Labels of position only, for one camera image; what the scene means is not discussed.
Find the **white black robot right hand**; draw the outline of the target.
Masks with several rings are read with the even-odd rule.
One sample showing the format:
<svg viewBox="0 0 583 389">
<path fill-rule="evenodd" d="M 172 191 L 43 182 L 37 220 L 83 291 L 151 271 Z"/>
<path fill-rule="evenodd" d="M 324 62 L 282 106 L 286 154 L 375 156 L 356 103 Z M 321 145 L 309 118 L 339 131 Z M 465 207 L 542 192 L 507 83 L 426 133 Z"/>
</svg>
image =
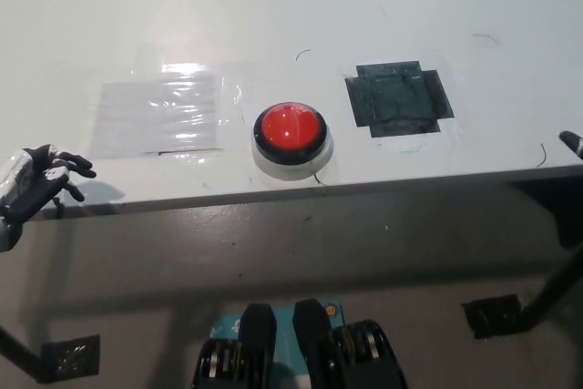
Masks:
<svg viewBox="0 0 583 389">
<path fill-rule="evenodd" d="M 583 159 L 583 138 L 568 130 L 559 134 L 559 139 L 580 159 Z"/>
</svg>

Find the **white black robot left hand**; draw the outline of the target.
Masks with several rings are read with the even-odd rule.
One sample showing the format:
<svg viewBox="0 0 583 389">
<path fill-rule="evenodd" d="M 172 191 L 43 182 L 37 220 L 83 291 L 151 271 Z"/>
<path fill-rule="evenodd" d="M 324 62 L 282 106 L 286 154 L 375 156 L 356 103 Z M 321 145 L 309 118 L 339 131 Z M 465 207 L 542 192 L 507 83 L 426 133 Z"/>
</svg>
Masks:
<svg viewBox="0 0 583 389">
<path fill-rule="evenodd" d="M 5 223 L 29 221 L 63 190 L 83 202 L 85 195 L 70 179 L 73 173 L 86 179 L 97 176 L 91 161 L 53 144 L 12 154 L 1 165 L 1 217 Z"/>
</svg>

